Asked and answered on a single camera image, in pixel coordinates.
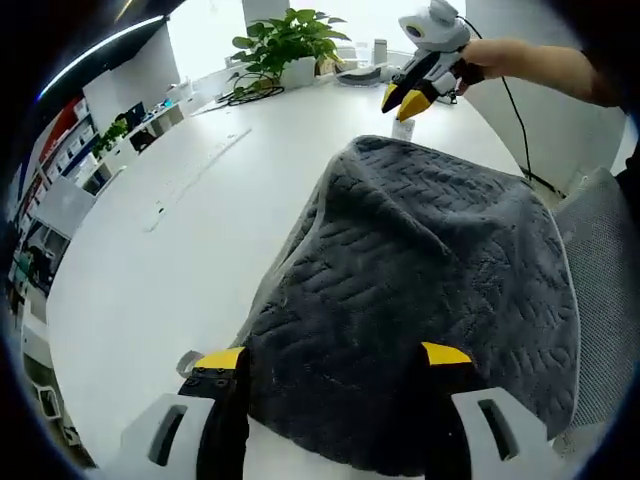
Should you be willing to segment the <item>person's right hand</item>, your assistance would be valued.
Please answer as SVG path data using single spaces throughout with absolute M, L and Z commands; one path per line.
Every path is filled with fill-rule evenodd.
M 462 59 L 474 66 L 482 80 L 504 75 L 508 42 L 505 39 L 474 39 L 462 51 Z

